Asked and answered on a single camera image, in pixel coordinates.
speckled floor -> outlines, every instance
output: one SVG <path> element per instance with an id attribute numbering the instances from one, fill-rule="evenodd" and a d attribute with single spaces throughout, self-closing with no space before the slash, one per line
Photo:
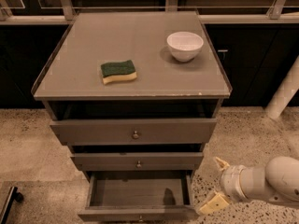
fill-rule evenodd
<path id="1" fill-rule="evenodd" d="M 276 120 L 261 107 L 224 107 L 217 119 L 192 183 L 196 203 L 217 184 L 214 156 L 246 166 L 264 166 L 278 155 L 299 159 L 299 107 L 288 107 Z M 77 211 L 85 206 L 89 184 L 49 123 L 45 110 L 0 110 L 0 196 L 10 185 L 18 186 L 24 195 L 23 203 L 13 204 L 9 224 L 82 223 Z M 189 222 L 163 223 L 295 224 L 299 210 L 254 201 Z"/>

white bowl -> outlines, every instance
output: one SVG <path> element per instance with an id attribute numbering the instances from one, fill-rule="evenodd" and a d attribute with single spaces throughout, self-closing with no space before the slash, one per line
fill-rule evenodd
<path id="1" fill-rule="evenodd" d="M 177 32 L 168 36 L 168 49 L 180 62 L 187 62 L 194 58 L 204 46 L 204 40 L 197 34 Z"/>

gray cabinet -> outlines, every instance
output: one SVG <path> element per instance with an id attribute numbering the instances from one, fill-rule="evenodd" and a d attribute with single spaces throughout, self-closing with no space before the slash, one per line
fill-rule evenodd
<path id="1" fill-rule="evenodd" d="M 181 30 L 205 41 L 189 63 L 177 62 L 165 46 Z M 99 65 L 125 59 L 133 61 L 137 79 L 105 86 Z M 196 13 L 81 13 L 45 67 L 33 93 L 91 184 L 78 215 L 85 221 L 196 218 L 192 176 L 231 92 Z"/>
<path id="2" fill-rule="evenodd" d="M 0 107 L 40 108 L 30 92 L 66 26 L 0 26 Z"/>
<path id="3" fill-rule="evenodd" d="M 268 105 L 299 55 L 298 27 L 298 24 L 206 26 L 234 87 L 223 105 Z"/>

white pipe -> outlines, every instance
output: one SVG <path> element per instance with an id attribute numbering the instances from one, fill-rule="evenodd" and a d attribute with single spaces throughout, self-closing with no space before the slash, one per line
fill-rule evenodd
<path id="1" fill-rule="evenodd" d="M 280 84 L 278 90 L 274 94 L 272 100 L 268 104 L 265 112 L 271 119 L 276 119 L 280 116 L 284 108 L 288 105 L 291 98 L 299 90 L 299 56 L 293 64 L 288 75 Z"/>

green sponge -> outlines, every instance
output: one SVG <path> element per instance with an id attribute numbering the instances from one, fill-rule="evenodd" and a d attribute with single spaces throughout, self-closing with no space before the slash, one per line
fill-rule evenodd
<path id="1" fill-rule="evenodd" d="M 126 81 L 137 78 L 137 73 L 131 60 L 121 63 L 103 63 L 101 70 L 105 85 L 113 81 Z"/>

